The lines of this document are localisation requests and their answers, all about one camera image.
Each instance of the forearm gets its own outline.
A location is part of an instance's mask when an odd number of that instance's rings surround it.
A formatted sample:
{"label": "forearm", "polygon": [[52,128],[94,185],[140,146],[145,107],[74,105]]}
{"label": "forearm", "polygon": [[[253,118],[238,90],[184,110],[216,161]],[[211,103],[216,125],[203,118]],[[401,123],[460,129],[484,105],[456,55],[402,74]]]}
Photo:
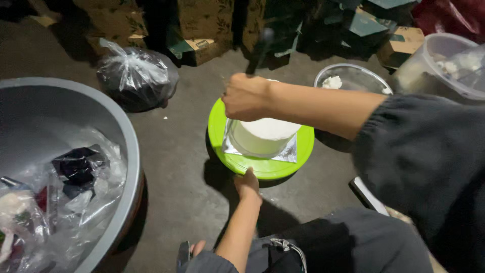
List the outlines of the forearm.
{"label": "forearm", "polygon": [[271,82],[267,116],[353,140],[387,96]]}
{"label": "forearm", "polygon": [[215,253],[230,261],[239,273],[246,270],[247,257],[258,220],[261,198],[257,195],[239,202]]}

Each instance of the gray floor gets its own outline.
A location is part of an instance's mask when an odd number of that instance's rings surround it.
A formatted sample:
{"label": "gray floor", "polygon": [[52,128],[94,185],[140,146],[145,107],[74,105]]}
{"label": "gray floor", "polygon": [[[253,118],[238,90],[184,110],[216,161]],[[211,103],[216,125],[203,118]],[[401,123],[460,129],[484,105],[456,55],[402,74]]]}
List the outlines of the gray floor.
{"label": "gray floor", "polygon": [[[349,62],[386,77],[375,56],[368,62],[331,57],[311,61],[292,53],[290,64],[262,77],[297,85],[313,85],[316,74],[330,64]],[[146,173],[149,206],[136,247],[108,258],[104,272],[174,272],[178,245],[183,240],[207,240],[210,249],[234,209],[234,192],[224,169],[209,160],[205,131],[210,109],[231,74],[244,71],[247,60],[230,51],[199,67],[179,69],[180,82],[166,109],[129,117],[136,129]],[[96,70],[72,60],[52,33],[26,19],[20,24],[0,21],[0,78],[43,76],[69,79],[98,88]],[[348,187],[356,175],[351,156],[319,141],[308,162],[288,181],[261,193],[260,235],[331,211],[361,205]]]}

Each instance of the metal bowl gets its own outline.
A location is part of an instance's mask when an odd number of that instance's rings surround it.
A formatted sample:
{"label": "metal bowl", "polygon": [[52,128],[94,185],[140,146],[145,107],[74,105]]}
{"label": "metal bowl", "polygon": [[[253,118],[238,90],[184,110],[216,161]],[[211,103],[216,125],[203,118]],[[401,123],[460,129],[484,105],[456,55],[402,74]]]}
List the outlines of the metal bowl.
{"label": "metal bowl", "polygon": [[341,89],[363,90],[377,94],[382,94],[382,90],[385,88],[391,90],[386,81],[377,74],[352,64],[335,64],[325,67],[318,73],[313,86],[322,87],[325,79],[335,76],[339,76],[342,81]]}
{"label": "metal bowl", "polygon": [[83,254],[76,273],[91,272],[106,254],[132,213],[140,176],[135,130],[123,110],[88,86],[54,78],[19,78],[0,82],[0,175],[10,176],[31,164],[68,152],[76,128],[93,127],[120,146],[127,159],[123,194],[111,222],[91,252]]}

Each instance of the gray sweatshirt sleeve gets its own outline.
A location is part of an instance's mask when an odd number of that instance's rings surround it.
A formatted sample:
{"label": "gray sweatshirt sleeve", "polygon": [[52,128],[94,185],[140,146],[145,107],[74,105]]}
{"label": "gray sweatshirt sleeve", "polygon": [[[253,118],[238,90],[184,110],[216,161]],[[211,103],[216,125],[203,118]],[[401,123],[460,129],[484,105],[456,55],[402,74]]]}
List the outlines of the gray sweatshirt sleeve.
{"label": "gray sweatshirt sleeve", "polygon": [[185,273],[238,273],[234,265],[211,251],[202,251],[187,264]]}
{"label": "gray sweatshirt sleeve", "polygon": [[392,96],[356,137],[359,176],[450,272],[485,272],[485,107]]}

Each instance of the plastic bag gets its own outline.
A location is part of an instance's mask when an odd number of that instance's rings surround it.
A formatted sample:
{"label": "plastic bag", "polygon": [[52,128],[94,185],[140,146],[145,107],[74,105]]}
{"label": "plastic bag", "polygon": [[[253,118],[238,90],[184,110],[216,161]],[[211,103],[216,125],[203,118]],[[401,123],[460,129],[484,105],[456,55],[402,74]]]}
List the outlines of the plastic bag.
{"label": "plastic bag", "polygon": [[99,39],[112,52],[100,60],[97,76],[104,91],[127,112],[164,106],[176,90],[177,67],[158,52],[121,48]]}
{"label": "plastic bag", "polygon": [[[0,272],[74,272],[108,227],[126,162],[99,131],[81,129],[77,137],[86,147],[0,183]],[[74,194],[66,186],[77,187]]]}
{"label": "plastic bag", "polygon": [[412,14],[425,35],[446,32],[485,42],[483,0],[423,0]]}

